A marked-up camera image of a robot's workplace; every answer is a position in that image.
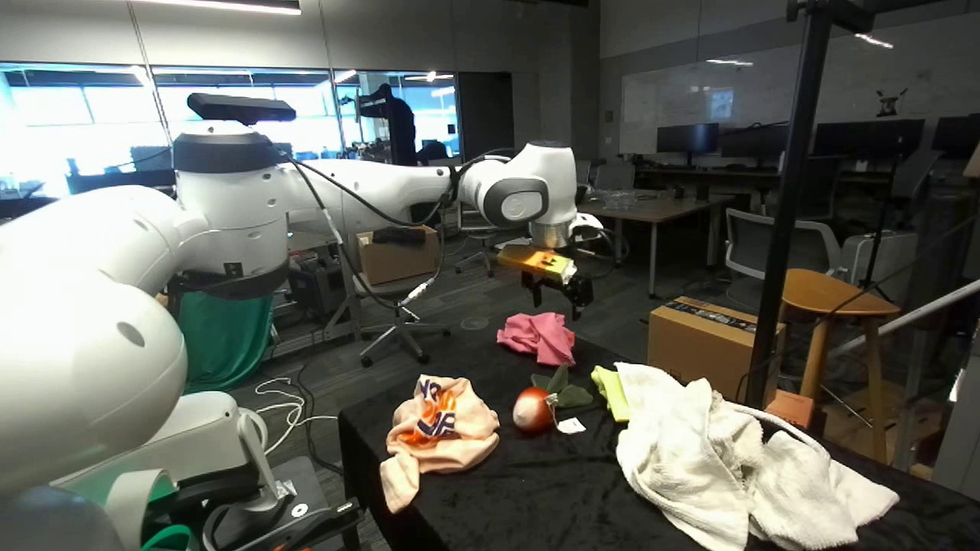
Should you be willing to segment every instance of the glass wall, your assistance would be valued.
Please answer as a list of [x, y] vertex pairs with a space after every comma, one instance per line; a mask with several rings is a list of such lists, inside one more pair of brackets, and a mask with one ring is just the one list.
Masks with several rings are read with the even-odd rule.
[[0, 64], [0, 186], [68, 195], [172, 170], [172, 138], [201, 124], [190, 90], [282, 99], [297, 119], [257, 121], [257, 131], [297, 159], [360, 156], [384, 143], [384, 119], [354, 114], [354, 99], [380, 82], [410, 103], [416, 145], [439, 141], [460, 152], [449, 74]]

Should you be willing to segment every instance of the red cloth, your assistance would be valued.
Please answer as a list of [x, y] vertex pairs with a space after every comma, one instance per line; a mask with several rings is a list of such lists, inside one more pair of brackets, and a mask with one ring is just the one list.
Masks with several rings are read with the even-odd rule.
[[563, 316], [539, 311], [539, 316], [511, 316], [498, 329], [495, 341], [536, 355], [539, 365], [568, 368], [574, 365], [574, 333], [563, 326]]

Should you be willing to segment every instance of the black table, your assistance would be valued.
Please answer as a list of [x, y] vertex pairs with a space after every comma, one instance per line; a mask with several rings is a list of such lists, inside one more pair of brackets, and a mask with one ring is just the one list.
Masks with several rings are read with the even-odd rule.
[[[587, 382], [587, 371], [612, 365], [612, 355], [577, 341], [574, 360], [571, 380]], [[416, 502], [400, 513], [389, 513], [376, 465], [389, 456], [382, 441], [391, 410], [410, 396], [416, 376], [407, 372], [399, 389], [341, 412], [347, 489], [372, 510], [395, 551], [697, 546], [624, 482], [612, 454], [617, 424], [603, 410], [603, 401], [567, 410], [586, 423], [586, 433], [522, 438], [509, 420], [514, 393], [529, 382], [529, 372], [547, 372], [529, 357], [487, 341], [487, 355], [443, 360], [443, 368], [424, 372], [467, 376], [474, 390], [498, 412], [501, 441], [482, 465], [465, 475], [423, 475]], [[901, 504], [887, 516], [861, 528], [856, 546], [980, 546], [976, 502], [855, 454], [832, 446], [830, 454], [901, 491]]]

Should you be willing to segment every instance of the table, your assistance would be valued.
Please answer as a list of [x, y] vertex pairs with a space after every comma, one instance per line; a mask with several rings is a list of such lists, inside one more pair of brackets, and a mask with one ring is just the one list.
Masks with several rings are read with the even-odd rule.
[[675, 197], [674, 192], [612, 192], [603, 201], [590, 201], [580, 211], [595, 217], [612, 217], [614, 219], [614, 263], [621, 263], [621, 225], [624, 219], [649, 224], [649, 272], [645, 272], [645, 293], [656, 296], [656, 260], [659, 260], [659, 225], [675, 217], [688, 217], [697, 211], [711, 211], [706, 225], [706, 267], [719, 260], [719, 241], [723, 241], [723, 206], [729, 206], [732, 195], [706, 195], [697, 197], [685, 192]]
[[[599, 344], [577, 341], [568, 376], [580, 382], [595, 365], [610, 360], [612, 355]], [[586, 433], [519, 438], [509, 410], [529, 372], [544, 372], [529, 357], [495, 348], [487, 337], [487, 355], [467, 353], [460, 360], [442, 360], [431, 372], [467, 376], [474, 390], [501, 412], [501, 442], [465, 475], [424, 475], [416, 502], [389, 513], [376, 465], [389, 456], [382, 451], [389, 415], [410, 393], [416, 372], [347, 408], [341, 412], [347, 489], [370, 507], [395, 551], [697, 546], [624, 482], [612, 454], [617, 424], [599, 401], [568, 410], [586, 423]], [[901, 491], [896, 507], [861, 528], [856, 546], [980, 546], [976, 502], [855, 454], [837, 446], [830, 454]]]

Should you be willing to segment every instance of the white towel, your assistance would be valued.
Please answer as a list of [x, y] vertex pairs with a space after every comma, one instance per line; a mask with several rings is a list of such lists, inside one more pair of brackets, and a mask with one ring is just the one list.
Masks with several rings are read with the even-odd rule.
[[766, 412], [723, 401], [705, 380], [678, 384], [659, 368], [614, 368], [630, 401], [617, 469], [705, 546], [734, 551], [750, 532], [780, 546], [847, 545], [896, 502], [784, 423], [761, 442]]

